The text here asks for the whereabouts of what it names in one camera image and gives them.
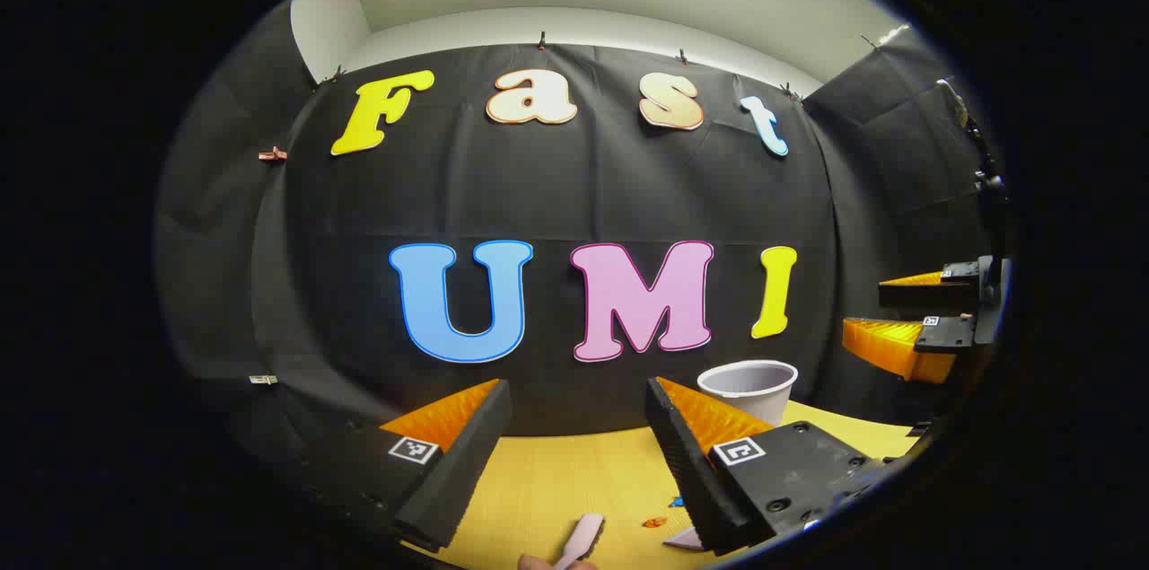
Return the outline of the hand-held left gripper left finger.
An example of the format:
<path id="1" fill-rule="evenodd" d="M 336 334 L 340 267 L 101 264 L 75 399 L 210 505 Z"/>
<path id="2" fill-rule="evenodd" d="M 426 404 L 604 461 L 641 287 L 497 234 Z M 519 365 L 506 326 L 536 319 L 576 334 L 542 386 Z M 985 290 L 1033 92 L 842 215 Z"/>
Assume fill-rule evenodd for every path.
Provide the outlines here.
<path id="1" fill-rule="evenodd" d="M 492 379 L 379 425 L 346 426 L 303 450 L 313 499 L 373 540 L 452 545 L 504 429 L 509 382 Z"/>

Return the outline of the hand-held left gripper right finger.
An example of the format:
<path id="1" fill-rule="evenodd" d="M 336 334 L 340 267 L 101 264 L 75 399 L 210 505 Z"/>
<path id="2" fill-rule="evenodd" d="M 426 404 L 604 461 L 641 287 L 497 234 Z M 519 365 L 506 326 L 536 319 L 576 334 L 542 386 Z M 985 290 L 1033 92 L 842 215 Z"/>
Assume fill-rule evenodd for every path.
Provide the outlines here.
<path id="1" fill-rule="evenodd" d="M 702 549 L 725 555 L 795 536 L 893 470 L 809 419 L 772 426 L 662 377 L 645 383 L 645 419 Z"/>

